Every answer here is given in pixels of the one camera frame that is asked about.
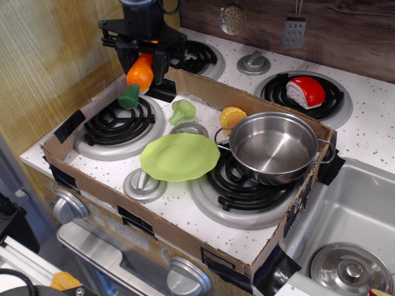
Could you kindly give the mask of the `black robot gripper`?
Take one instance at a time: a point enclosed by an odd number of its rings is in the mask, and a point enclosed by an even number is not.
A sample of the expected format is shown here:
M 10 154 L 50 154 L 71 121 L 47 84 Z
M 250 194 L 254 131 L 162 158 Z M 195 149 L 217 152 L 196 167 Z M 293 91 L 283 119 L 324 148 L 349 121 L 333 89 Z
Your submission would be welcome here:
M 186 35 L 170 27 L 164 19 L 177 15 L 180 1 L 169 9 L 165 8 L 163 1 L 120 3 L 123 18 L 99 22 L 102 45 L 117 51 L 126 75 L 139 57 L 139 52 L 153 54 L 154 84 L 162 84 L 168 72 L 170 54 L 186 54 Z

